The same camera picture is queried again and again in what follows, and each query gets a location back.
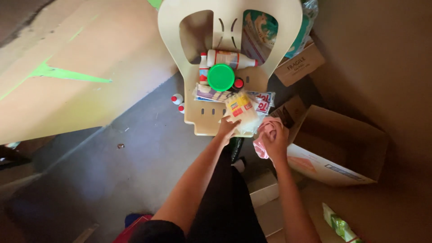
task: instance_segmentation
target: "red object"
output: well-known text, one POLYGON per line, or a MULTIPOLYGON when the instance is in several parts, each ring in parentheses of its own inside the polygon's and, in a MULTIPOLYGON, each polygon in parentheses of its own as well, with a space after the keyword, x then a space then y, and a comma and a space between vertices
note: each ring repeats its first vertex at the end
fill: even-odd
POLYGON ((237 79, 237 80, 234 82, 234 86, 235 86, 236 88, 241 88, 241 87, 243 87, 243 80, 241 80, 241 79, 237 79))
POLYGON ((137 220, 135 220, 129 227, 124 229, 117 238, 113 241, 113 243, 127 243, 132 236, 133 231, 135 228, 140 224, 147 222, 152 219, 151 215, 144 215, 139 217, 137 220))

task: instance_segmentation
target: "green lid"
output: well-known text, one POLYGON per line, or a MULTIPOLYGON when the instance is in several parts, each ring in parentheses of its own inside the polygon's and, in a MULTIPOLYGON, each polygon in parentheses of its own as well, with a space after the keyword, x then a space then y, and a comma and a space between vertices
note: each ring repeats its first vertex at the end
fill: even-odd
POLYGON ((226 64, 216 64, 209 69, 207 81, 216 91, 226 91, 234 83, 234 71, 226 64))

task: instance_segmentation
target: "beige plastic chair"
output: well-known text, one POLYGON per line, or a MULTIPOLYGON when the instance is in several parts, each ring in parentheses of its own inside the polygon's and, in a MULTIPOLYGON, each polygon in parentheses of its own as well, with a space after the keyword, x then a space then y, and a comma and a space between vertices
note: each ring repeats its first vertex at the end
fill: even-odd
MULTIPOLYGON (((185 17, 203 10, 213 11, 213 49, 225 51, 240 52, 245 10, 259 10, 276 18, 279 29, 276 43, 267 61, 260 67, 248 67, 235 72, 236 76, 246 81, 246 90, 266 92, 271 74, 300 30, 302 6, 299 0, 164 0, 162 2, 158 15, 159 31, 184 78, 184 122, 195 125, 196 135, 214 136, 219 129, 218 121, 222 118, 225 104, 194 100, 192 91, 199 82, 199 65, 191 64, 187 60, 179 31, 180 22, 185 17), (221 21, 224 23, 224 31, 222 31, 221 21)), ((252 137, 253 134, 246 133, 241 136, 252 137)))

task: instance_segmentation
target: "person's right hand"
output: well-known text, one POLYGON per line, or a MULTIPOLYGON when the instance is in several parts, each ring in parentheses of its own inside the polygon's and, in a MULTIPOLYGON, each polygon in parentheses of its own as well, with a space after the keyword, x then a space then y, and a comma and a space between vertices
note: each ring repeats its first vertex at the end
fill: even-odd
POLYGON ((286 163, 286 148, 288 147, 289 130, 282 124, 276 124, 276 138, 263 134, 263 142, 269 158, 276 163, 286 163))

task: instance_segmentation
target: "gray floor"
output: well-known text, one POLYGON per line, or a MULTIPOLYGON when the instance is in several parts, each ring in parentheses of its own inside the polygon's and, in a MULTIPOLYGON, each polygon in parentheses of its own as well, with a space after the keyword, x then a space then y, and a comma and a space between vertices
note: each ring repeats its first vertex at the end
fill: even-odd
MULTIPOLYGON (((295 94, 305 104, 323 106, 308 78, 284 87, 275 76, 276 107, 295 94)), ((48 170, 7 203, 8 215, 29 242, 72 242, 93 223, 87 242, 111 242, 131 212, 154 213, 211 137, 194 135, 170 96, 183 93, 179 73, 105 128, 58 135, 35 154, 39 170, 48 170)), ((252 139, 241 155, 248 161, 246 180, 271 162, 257 157, 252 139)))

